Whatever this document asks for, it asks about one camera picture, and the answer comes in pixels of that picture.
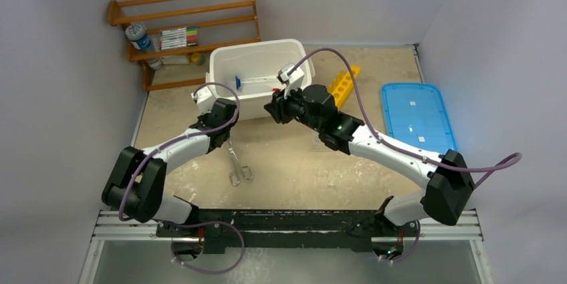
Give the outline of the blue cap glass tube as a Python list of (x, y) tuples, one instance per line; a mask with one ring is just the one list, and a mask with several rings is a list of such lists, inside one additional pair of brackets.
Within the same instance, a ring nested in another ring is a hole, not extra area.
[(257, 78), (249, 78), (243, 79), (238, 76), (235, 76), (235, 87), (238, 90), (242, 90), (245, 86), (273, 86), (276, 84), (275, 77), (257, 77)]

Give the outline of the yellow test tube rack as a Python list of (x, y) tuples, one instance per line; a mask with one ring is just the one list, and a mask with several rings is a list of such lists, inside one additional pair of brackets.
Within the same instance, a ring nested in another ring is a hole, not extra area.
[(354, 85), (350, 73), (346, 70), (341, 70), (328, 87), (328, 92), (333, 96), (335, 105), (339, 110), (341, 110), (353, 88)]

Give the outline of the white plastic bin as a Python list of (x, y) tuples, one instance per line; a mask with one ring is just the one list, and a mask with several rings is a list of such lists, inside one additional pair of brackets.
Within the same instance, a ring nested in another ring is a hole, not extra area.
[(239, 121), (268, 117), (264, 105), (271, 101), (274, 88), (284, 88), (278, 72), (305, 55), (303, 44), (296, 39), (221, 47), (210, 54), (206, 81), (229, 86), (238, 95)]

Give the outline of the blue plastic lid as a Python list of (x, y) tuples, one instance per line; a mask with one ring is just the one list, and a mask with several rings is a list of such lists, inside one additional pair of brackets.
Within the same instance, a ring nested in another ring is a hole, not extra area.
[(458, 150), (437, 87), (423, 83), (389, 83), (383, 85), (380, 96), (388, 136), (441, 154)]

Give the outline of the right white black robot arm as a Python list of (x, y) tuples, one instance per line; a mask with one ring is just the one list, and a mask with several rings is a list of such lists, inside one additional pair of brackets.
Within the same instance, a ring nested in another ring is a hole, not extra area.
[(475, 188), (460, 153), (421, 150), (380, 135), (361, 119), (338, 110), (323, 85), (310, 85), (289, 94), (274, 92), (264, 108), (276, 123), (295, 120), (316, 131), (320, 141), (331, 150), (376, 162), (420, 187), (410, 195), (394, 196), (383, 202), (375, 225), (384, 235), (425, 218), (456, 225)]

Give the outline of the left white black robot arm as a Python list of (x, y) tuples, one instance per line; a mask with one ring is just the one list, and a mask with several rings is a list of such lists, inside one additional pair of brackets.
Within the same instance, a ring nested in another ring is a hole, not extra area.
[(166, 176), (186, 162), (222, 147), (238, 119), (238, 111), (236, 102), (219, 98), (176, 138), (144, 149), (125, 147), (103, 188), (102, 202), (118, 209), (122, 221), (166, 221), (173, 223), (182, 236), (194, 235), (199, 230), (199, 218), (191, 213), (191, 203), (165, 196)]

